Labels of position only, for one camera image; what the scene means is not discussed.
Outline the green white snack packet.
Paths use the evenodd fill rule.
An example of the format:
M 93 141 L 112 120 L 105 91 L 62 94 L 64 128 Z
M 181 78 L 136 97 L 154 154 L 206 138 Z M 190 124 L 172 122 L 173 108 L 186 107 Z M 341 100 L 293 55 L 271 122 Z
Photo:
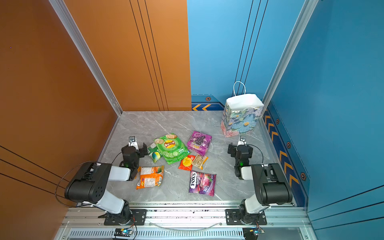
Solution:
M 161 159 L 162 154 L 159 152 L 156 143 L 152 143 L 148 146 L 148 155 L 151 157 L 154 163 Z

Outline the orange white snack bag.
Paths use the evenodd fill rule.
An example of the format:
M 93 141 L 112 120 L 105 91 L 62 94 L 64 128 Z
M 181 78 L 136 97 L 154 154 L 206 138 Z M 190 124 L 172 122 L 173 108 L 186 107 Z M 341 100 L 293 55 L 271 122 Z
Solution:
M 164 178 L 164 166 L 139 167 L 140 178 L 136 189 L 158 187 Z

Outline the floral paper gift bag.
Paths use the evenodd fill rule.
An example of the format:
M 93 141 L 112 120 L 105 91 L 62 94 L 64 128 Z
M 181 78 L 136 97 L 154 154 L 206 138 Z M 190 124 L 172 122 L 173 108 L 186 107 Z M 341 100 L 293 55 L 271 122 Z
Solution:
M 245 134 L 257 125 L 264 108 L 263 102 L 255 94 L 236 94 L 226 100 L 221 129 L 226 138 Z

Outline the green Lays chips bag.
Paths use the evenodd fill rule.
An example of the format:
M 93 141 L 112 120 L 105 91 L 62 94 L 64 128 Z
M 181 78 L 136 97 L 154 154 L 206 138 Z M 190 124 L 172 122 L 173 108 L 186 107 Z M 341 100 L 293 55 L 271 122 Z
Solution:
M 174 133 L 157 138 L 154 143 L 168 165 L 180 162 L 190 154 L 186 145 Z

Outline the purple grape snack bag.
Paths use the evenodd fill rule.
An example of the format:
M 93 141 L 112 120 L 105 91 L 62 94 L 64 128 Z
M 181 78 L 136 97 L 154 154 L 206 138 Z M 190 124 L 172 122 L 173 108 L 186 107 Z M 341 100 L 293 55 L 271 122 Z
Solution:
M 194 131 L 187 142 L 187 148 L 198 155 L 205 156 L 209 149 L 212 136 Z

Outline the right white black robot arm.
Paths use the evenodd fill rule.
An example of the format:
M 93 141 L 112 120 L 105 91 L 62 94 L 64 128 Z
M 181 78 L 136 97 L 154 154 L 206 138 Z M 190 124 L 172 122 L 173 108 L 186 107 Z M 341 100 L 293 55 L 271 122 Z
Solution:
M 293 192 L 279 164 L 250 164 L 253 147 L 229 144 L 228 154 L 235 159 L 235 175 L 252 181 L 255 193 L 242 200 L 236 210 L 226 210 L 228 225 L 267 225 L 265 210 L 292 202 Z

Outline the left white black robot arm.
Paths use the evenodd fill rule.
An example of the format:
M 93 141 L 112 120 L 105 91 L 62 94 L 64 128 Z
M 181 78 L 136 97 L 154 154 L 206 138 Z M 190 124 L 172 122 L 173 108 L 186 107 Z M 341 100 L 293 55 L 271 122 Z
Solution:
M 108 163 L 83 163 L 65 189 L 65 198 L 75 203 L 87 203 L 104 214 L 106 226 L 143 226 L 146 210 L 131 210 L 129 202 L 116 197 L 107 190 L 108 182 L 133 181 L 139 171 L 140 158 L 148 155 L 148 148 L 143 144 L 138 148 L 136 142 L 122 148 L 123 161 L 118 165 Z

